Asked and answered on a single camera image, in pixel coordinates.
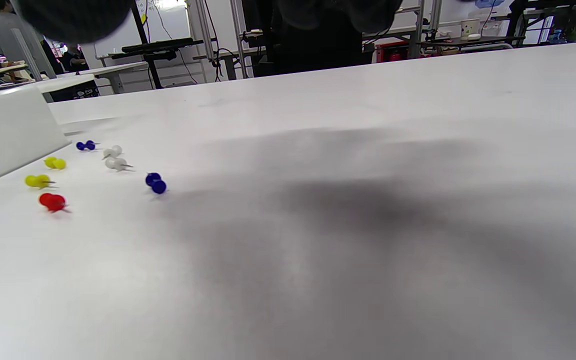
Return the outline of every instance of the blue push pin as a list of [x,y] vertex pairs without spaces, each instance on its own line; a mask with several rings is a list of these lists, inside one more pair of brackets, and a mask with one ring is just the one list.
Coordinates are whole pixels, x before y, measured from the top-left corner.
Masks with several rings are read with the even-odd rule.
[[155,180],[151,186],[155,194],[164,194],[166,192],[166,182],[164,180]]
[[148,185],[155,194],[164,194],[166,192],[166,182],[162,180],[162,176],[156,172],[149,172],[146,175],[146,185]]
[[155,180],[162,180],[162,176],[156,172],[149,172],[148,175],[146,175],[146,185],[149,187],[153,187]]
[[97,145],[97,144],[99,144],[99,143],[94,142],[92,140],[86,141],[86,143],[83,143],[80,141],[77,143],[77,149],[80,151],[84,151],[86,149],[95,150],[95,145]]

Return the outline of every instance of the yellow push pin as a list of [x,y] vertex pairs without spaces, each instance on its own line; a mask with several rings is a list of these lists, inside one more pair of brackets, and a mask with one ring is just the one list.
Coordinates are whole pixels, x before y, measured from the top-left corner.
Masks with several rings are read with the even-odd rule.
[[66,160],[64,159],[55,159],[52,161],[52,166],[55,169],[64,170],[66,169]]
[[39,176],[30,175],[25,178],[25,184],[32,188],[43,189],[49,187],[50,184],[55,184],[55,182],[50,181],[50,177],[48,177],[48,175],[39,175]]
[[51,156],[43,160],[43,163],[46,164],[47,167],[55,169],[55,160],[57,160],[57,157]]

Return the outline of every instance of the person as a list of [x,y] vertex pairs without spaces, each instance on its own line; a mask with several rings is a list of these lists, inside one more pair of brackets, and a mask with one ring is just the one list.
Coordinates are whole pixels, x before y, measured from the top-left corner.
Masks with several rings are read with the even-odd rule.
[[69,72],[89,70],[84,54],[76,44],[66,44],[68,50],[61,57],[61,64]]
[[50,64],[44,61],[44,52],[39,46],[39,39],[43,39],[43,36],[37,34],[32,27],[24,23],[22,18],[14,12],[9,0],[0,0],[0,56],[6,57],[9,62],[24,60],[28,63],[29,61],[17,37],[15,37],[13,29],[19,29],[39,71],[48,71],[46,68]]

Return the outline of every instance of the whiteboard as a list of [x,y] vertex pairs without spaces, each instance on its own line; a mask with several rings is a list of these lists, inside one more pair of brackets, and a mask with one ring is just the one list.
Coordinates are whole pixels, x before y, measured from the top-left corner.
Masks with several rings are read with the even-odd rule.
[[[190,37],[190,23],[186,2],[183,0],[136,0],[139,16],[146,17],[143,30],[149,43]],[[142,43],[133,12],[129,12],[122,25],[105,39],[94,43],[96,58],[122,53],[124,46]]]

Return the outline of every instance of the desk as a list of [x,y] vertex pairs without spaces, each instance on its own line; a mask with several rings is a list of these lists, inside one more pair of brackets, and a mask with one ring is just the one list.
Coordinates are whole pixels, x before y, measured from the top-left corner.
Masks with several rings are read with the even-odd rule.
[[57,79],[43,80],[34,82],[33,85],[39,89],[42,94],[50,93],[53,91],[60,91],[75,85],[92,82],[95,80],[93,75],[80,75],[71,77],[61,77]]
[[139,61],[137,63],[130,63],[130,64],[118,64],[115,66],[106,66],[101,68],[91,68],[90,70],[83,70],[79,71],[78,73],[69,72],[64,73],[63,75],[58,75],[58,78],[71,78],[77,75],[93,75],[95,78],[105,78],[110,81],[110,86],[112,87],[112,91],[115,94],[123,94],[124,93],[124,85],[122,84],[122,80],[119,77],[120,73],[124,73],[128,70],[134,70],[135,68],[139,68],[142,66],[147,66],[148,63],[146,61]]
[[434,41],[422,41],[420,44],[422,47],[438,46],[442,48],[468,48],[471,46],[482,46],[490,44],[500,44],[500,43],[510,43],[512,41],[517,41],[523,39],[518,36],[482,36],[480,39],[467,40],[461,38],[452,39],[436,39]]
[[135,171],[72,145],[0,178],[0,360],[576,359],[554,87],[576,43],[50,104]]

